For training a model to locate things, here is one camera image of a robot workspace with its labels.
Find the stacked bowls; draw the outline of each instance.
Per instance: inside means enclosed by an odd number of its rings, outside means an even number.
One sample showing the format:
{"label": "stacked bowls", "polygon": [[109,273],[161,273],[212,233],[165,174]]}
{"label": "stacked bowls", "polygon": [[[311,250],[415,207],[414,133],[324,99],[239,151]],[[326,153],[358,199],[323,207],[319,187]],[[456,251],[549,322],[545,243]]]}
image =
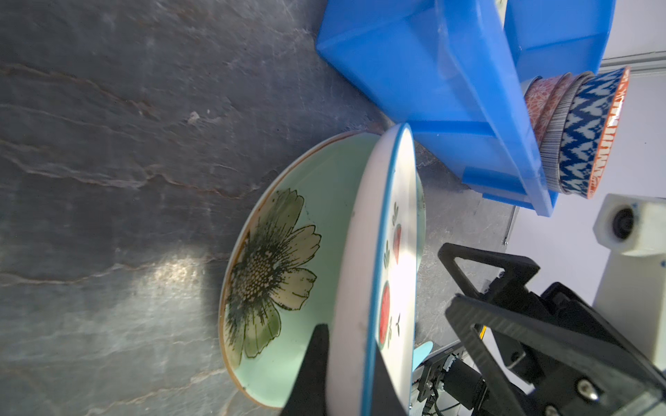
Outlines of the stacked bowls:
{"label": "stacked bowls", "polygon": [[537,77],[522,84],[550,190],[594,195],[628,84],[629,67],[596,76],[586,72]]}

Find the light green bowl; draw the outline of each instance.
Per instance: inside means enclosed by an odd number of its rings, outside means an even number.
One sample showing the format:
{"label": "light green bowl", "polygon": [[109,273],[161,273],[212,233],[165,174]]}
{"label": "light green bowl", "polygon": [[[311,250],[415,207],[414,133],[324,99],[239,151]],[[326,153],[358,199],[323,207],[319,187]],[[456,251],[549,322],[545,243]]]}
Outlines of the light green bowl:
{"label": "light green bowl", "polygon": [[[268,187],[236,241],[220,297],[220,346],[238,388],[260,405],[284,406],[314,327],[332,323],[352,208],[378,139],[345,133],[310,149]],[[420,181],[418,189],[420,257]]]}

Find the blue patterned bowl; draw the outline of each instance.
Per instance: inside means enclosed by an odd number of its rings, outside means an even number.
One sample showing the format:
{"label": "blue patterned bowl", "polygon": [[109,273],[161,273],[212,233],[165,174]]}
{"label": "blue patterned bowl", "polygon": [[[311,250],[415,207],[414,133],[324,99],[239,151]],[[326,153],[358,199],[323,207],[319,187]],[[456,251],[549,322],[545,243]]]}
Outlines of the blue patterned bowl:
{"label": "blue patterned bowl", "polygon": [[569,108],[559,148],[559,177],[568,194],[592,198],[615,140],[629,67],[581,85]]}

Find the marble surface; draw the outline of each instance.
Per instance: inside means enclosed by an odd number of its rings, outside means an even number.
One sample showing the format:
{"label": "marble surface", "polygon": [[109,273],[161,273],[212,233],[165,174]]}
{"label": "marble surface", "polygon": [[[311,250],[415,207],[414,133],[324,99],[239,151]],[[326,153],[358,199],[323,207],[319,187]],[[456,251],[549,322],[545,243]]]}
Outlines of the marble surface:
{"label": "marble surface", "polygon": [[[389,121],[314,51],[325,0],[0,5],[0,413],[267,415],[224,368],[226,261],[314,144]],[[455,340],[450,241],[500,249],[510,207],[418,148],[416,341]],[[493,271],[468,269],[475,281]]]}

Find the white wall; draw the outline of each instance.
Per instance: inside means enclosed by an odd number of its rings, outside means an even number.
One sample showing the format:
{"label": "white wall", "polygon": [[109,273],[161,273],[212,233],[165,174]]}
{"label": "white wall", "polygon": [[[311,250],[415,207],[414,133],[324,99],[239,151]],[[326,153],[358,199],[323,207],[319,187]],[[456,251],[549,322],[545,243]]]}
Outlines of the white wall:
{"label": "white wall", "polygon": [[666,51],[666,1],[616,0],[606,58]]}
{"label": "white wall", "polygon": [[664,121],[666,76],[632,78],[615,144],[594,198],[560,195],[551,218],[520,210],[507,252],[530,257],[541,266],[528,285],[530,290],[541,294],[559,281],[592,302],[609,253],[592,232],[606,194],[666,197]]}

